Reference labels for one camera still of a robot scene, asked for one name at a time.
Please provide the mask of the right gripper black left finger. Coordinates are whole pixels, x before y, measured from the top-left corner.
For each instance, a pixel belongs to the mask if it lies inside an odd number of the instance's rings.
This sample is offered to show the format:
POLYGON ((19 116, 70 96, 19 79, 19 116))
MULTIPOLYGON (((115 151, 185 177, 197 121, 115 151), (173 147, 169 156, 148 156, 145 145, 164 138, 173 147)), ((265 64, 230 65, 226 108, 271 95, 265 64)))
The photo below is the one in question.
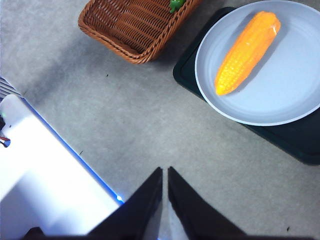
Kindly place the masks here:
POLYGON ((110 216, 87 238, 89 240, 157 240, 163 200, 163 170, 158 167, 110 216))

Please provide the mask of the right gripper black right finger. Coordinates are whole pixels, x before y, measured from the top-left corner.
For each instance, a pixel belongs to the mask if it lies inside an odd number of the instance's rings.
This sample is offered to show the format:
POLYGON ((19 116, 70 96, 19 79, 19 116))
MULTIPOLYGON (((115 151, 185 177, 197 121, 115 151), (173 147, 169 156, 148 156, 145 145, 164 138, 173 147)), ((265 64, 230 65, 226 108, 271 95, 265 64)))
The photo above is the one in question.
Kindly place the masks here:
POLYGON ((190 240, 247 240, 249 236, 209 205, 171 166, 168 198, 190 240))

